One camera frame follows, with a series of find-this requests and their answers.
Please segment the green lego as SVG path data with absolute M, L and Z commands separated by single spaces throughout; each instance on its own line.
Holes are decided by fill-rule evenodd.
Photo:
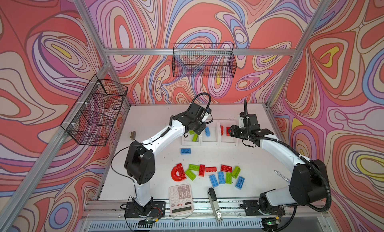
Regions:
M 198 134 L 194 134 L 193 142 L 197 142 L 198 140 L 199 140 L 199 135 Z

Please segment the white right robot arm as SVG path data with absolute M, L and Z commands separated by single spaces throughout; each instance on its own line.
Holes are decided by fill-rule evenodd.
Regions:
M 261 128 L 257 115 L 248 112 L 247 102 L 239 124 L 230 127 L 230 136 L 240 139 L 247 147 L 267 151 L 291 173 L 287 187 L 260 194 L 257 203 L 260 213 L 271 213 L 280 206 L 308 206 L 320 213 L 331 208 L 332 193 L 325 163 L 301 155 L 271 130 Z

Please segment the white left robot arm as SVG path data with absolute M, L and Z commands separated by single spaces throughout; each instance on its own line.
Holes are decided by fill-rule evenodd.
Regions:
M 209 105 L 200 106 L 191 103 L 186 111 L 170 117 L 169 124 L 153 137 L 143 141 L 133 141 L 127 153 L 124 168 L 135 182 L 135 203 L 146 207 L 152 202 L 150 180 L 156 171 L 156 155 L 163 151 L 175 139 L 187 135 L 190 131 L 200 135 L 207 125 L 212 110 Z

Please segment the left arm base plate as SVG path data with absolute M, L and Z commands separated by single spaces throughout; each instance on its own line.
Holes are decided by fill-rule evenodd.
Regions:
M 140 206 L 137 202 L 128 202 L 125 208 L 125 218 L 157 218 L 165 215 L 165 201 L 149 201 L 145 206 Z

